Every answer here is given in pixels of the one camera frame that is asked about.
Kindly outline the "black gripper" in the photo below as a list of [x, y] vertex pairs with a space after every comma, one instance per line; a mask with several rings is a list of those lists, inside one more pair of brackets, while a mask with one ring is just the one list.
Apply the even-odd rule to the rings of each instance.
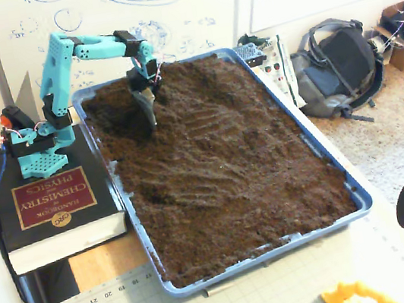
[[126, 77], [128, 78], [128, 86], [130, 87], [131, 94], [138, 102], [138, 105], [144, 111], [151, 129], [155, 129], [157, 126], [156, 117], [154, 114], [154, 101], [160, 87], [162, 86], [162, 81], [151, 80], [145, 78], [139, 73], [136, 68], [126, 72]]

